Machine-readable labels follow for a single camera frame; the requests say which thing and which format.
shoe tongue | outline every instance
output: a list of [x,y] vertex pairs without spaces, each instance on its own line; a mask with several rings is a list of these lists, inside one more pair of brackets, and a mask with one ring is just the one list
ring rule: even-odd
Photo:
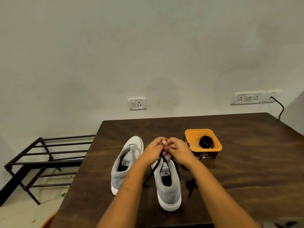
[[129,167],[130,160],[132,158],[132,147],[133,147],[133,145],[131,145],[130,150],[122,156],[122,159],[121,159],[121,165],[122,166]]
[[169,171],[169,166],[167,164],[167,162],[163,163],[163,166],[161,168],[161,176],[170,176],[170,171]]

hand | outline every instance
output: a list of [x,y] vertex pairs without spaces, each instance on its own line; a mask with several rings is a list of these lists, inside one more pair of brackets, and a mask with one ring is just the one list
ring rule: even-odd
[[166,152],[171,154],[179,164],[182,164],[187,168],[193,163],[193,161],[197,160],[189,149],[187,143],[177,138],[169,138],[167,140]]
[[159,158],[161,151],[164,148],[164,145],[159,144],[161,141],[167,141],[168,138],[158,137],[154,139],[144,150],[142,155],[138,158],[137,161],[143,162],[147,167],[152,165]]

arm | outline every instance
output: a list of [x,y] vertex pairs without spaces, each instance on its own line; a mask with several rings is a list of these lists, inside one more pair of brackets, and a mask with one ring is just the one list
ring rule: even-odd
[[193,155],[185,142],[177,138],[169,138],[167,145],[169,147],[167,147],[166,151],[193,173],[216,228],[259,227],[225,191],[203,163]]
[[100,219],[96,228],[134,227],[141,196],[143,177],[148,166],[152,165],[163,146],[159,145],[164,137],[156,138],[145,149],[143,154],[131,166],[130,171],[121,185],[117,195]]

orange chair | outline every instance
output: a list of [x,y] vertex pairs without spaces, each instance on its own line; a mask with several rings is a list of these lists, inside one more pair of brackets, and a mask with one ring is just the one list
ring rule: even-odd
[[51,216],[49,216],[49,218],[43,223],[43,225],[40,228],[50,228],[56,214],[57,214],[57,211],[54,214],[52,214]]

power cord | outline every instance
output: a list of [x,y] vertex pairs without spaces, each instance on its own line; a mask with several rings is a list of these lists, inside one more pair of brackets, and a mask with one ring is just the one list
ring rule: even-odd
[[279,103],[280,105],[281,105],[281,107],[283,108],[282,109],[282,111],[281,111],[281,113],[279,114],[279,117],[278,117],[278,120],[280,121],[281,120],[281,115],[282,115],[282,113],[283,113],[283,111],[284,111],[284,106],[277,100],[277,99],[275,99],[274,97],[272,97],[271,96],[271,98],[273,99],[273,100],[275,100],[277,103]]

